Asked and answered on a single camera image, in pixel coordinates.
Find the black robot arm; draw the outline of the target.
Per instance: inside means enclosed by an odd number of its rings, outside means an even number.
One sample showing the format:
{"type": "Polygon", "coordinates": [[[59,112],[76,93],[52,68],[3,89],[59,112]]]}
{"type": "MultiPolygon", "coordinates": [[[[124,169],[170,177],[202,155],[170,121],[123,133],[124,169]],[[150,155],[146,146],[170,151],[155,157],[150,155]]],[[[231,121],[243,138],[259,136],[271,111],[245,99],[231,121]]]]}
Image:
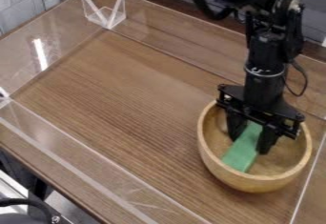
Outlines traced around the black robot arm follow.
{"type": "Polygon", "coordinates": [[[223,11],[206,12],[224,17],[243,10],[249,56],[242,86],[218,87],[216,103],[226,110],[231,139],[245,132],[250,122],[262,126],[257,151],[269,153],[281,137],[298,135],[305,116],[285,99],[287,70],[303,48],[302,0],[215,0],[223,11]]]}

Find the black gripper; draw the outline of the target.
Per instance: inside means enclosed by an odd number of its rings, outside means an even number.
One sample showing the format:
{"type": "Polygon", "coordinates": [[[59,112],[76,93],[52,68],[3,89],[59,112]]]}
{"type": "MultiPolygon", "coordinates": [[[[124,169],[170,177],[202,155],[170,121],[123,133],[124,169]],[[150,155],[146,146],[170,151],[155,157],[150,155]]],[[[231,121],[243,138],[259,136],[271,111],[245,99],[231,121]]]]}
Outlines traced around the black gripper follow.
{"type": "Polygon", "coordinates": [[[269,154],[278,139],[295,139],[305,116],[286,102],[287,65],[263,68],[245,65],[245,84],[220,84],[216,106],[226,112],[228,135],[233,141],[243,133],[249,122],[262,126],[257,151],[269,154]]]}

